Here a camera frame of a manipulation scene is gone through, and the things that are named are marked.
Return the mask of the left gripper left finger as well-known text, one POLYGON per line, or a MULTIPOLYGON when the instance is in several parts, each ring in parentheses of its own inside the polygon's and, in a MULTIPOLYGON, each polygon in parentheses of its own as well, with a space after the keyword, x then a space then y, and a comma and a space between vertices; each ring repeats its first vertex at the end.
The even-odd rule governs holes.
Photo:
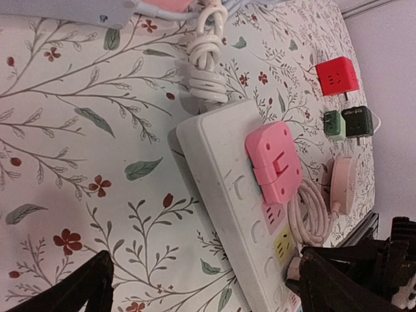
POLYGON ((8 311, 110 311, 113 275, 111 255, 102 250, 55 286, 8 311))

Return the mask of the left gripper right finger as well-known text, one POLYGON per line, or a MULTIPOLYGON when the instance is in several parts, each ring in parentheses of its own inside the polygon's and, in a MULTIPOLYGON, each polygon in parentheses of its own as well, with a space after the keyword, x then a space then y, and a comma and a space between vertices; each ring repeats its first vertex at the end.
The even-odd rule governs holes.
POLYGON ((400 311, 393 295, 414 275, 415 262, 399 250, 305 247, 292 259, 285 284, 304 311, 400 311))

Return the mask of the round pink socket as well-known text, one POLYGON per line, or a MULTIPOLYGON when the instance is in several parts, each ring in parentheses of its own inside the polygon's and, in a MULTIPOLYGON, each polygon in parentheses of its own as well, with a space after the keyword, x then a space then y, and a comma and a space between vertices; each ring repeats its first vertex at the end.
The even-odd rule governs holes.
POLYGON ((348 216, 352 210, 356 190, 356 160, 338 157, 333 164, 330 207, 340 215, 348 216))

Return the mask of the pink plug adapter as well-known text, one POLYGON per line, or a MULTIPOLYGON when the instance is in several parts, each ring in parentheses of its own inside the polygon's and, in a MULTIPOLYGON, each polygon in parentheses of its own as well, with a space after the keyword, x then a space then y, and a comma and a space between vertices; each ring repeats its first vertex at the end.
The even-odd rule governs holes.
POLYGON ((245 139, 254 176, 267 204, 286 204, 302 182, 302 167, 289 126, 274 122, 245 139))

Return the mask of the green cube adapter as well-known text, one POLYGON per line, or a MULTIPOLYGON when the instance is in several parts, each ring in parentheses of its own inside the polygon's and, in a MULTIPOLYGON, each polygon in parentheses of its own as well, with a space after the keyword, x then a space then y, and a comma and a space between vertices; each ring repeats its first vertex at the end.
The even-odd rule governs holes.
POLYGON ((323 122, 324 133, 328 138, 334 141, 346 139, 346 122, 339 111, 326 111, 323 122))

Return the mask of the dark green cube socket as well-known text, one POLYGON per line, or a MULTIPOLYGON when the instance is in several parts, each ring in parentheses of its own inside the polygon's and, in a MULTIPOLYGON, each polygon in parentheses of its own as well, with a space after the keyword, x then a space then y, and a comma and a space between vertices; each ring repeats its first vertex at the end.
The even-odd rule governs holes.
POLYGON ((368 107, 350 107, 342 110, 341 115, 346 122, 346 137, 355 138, 358 146, 362 138, 374 135, 372 112, 368 107))

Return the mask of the white long power strip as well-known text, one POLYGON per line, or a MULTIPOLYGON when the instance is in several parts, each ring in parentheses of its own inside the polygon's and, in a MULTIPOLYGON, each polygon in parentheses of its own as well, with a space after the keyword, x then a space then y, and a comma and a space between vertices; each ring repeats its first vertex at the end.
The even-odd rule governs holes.
POLYGON ((252 311, 289 311, 283 273, 294 253, 286 204, 267 204, 245 148, 266 125, 249 99, 228 101, 215 71, 228 17, 220 1, 206 1, 188 47, 190 93, 203 107, 180 123, 177 139, 203 204, 252 311))

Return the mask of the red cube socket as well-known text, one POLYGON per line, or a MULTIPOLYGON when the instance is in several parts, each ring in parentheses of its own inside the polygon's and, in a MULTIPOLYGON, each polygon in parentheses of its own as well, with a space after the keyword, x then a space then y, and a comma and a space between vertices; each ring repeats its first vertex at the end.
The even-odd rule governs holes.
POLYGON ((323 96, 336 96, 359 90, 359 79, 353 62, 338 57, 316 65, 323 96))

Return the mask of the white plug adapter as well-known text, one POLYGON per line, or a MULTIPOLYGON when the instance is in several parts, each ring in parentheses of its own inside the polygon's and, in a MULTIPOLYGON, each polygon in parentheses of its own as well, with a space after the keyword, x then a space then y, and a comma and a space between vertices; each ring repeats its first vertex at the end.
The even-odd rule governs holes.
POLYGON ((374 134, 376 134, 378 130, 381 128, 382 120, 373 110, 371 111, 371 114, 372 114, 373 120, 376 122, 376 125, 373 126, 374 134))

